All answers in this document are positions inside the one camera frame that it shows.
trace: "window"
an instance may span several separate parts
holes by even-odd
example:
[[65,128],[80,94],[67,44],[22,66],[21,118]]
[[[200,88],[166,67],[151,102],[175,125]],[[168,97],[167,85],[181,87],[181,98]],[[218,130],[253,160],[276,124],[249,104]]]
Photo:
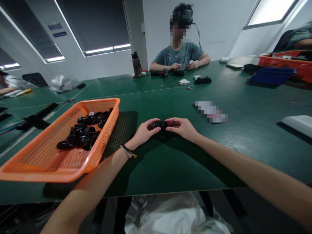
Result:
[[0,68],[4,71],[21,68],[2,48],[0,48]]
[[56,0],[86,56],[130,49],[122,0]]
[[4,16],[43,59],[49,62],[50,59],[63,56],[25,0],[0,0],[0,5]]
[[298,0],[258,0],[244,29],[282,23]]

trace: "thermos bottle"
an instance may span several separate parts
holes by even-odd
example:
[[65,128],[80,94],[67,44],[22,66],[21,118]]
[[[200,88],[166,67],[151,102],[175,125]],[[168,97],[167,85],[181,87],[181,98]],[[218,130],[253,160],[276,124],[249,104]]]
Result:
[[140,59],[139,56],[137,55],[137,52],[134,52],[133,54],[131,54],[132,56],[132,63],[133,63],[133,69],[134,69],[134,76],[135,77],[141,77],[142,73],[141,73],[141,63],[140,63]]

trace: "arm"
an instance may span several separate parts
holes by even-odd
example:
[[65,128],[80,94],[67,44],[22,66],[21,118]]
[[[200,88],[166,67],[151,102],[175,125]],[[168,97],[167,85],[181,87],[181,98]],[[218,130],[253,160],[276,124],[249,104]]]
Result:
[[177,70],[181,68],[181,66],[178,63],[174,63],[171,66],[164,66],[164,65],[160,65],[156,63],[155,61],[152,61],[152,63],[149,66],[150,71],[162,71],[165,68],[168,69],[168,71],[171,71],[171,70]]
[[[150,119],[142,123],[135,136],[125,146],[130,150],[135,150],[152,135],[158,133],[161,130],[160,127],[148,130],[148,126],[157,120],[160,119]],[[106,190],[127,161],[128,155],[123,149],[119,149],[90,172],[59,205],[44,226],[41,234],[78,233],[83,220],[100,202]]]
[[1,89],[0,95],[7,94],[7,93],[13,92],[15,90],[17,90],[17,88],[14,88],[14,87],[8,87],[8,88]]
[[202,54],[202,56],[200,56],[198,61],[192,62],[192,63],[189,64],[189,68],[188,69],[189,70],[194,70],[194,69],[196,69],[198,67],[201,67],[201,66],[204,66],[204,65],[210,63],[210,61],[211,61],[210,55],[204,52]]
[[171,118],[175,132],[205,150],[268,202],[312,232],[312,189],[291,176],[200,135],[188,119]]
[[312,39],[305,39],[294,44],[296,49],[300,48],[312,48]]

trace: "sign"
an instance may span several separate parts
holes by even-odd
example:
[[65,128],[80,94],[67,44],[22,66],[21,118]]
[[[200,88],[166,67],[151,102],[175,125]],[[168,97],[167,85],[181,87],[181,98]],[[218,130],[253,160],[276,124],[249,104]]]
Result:
[[48,28],[50,29],[50,31],[54,31],[54,30],[62,29],[63,27],[61,23],[56,23],[56,24],[48,25]]
[[67,33],[66,32],[58,32],[58,33],[55,33],[55,34],[53,34],[53,36],[54,37],[60,37],[60,36],[66,36],[67,35]]

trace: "orange basket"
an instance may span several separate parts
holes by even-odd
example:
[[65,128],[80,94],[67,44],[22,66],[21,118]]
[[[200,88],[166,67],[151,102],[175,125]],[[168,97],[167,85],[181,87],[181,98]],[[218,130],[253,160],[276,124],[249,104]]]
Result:
[[[119,115],[119,98],[81,101],[72,106],[0,168],[0,180],[27,182],[72,182],[97,167]],[[90,151],[82,147],[59,150],[77,119],[90,111],[114,108]]]
[[[293,50],[281,53],[274,53],[275,56],[281,57],[284,55],[297,57],[302,51],[307,50]],[[268,55],[259,56],[260,61],[258,63],[259,66],[262,67],[283,67],[283,68],[296,68],[297,74],[296,78],[298,80],[306,81],[312,83],[312,62],[310,61],[301,61],[301,60],[290,60],[284,58],[273,58]]]

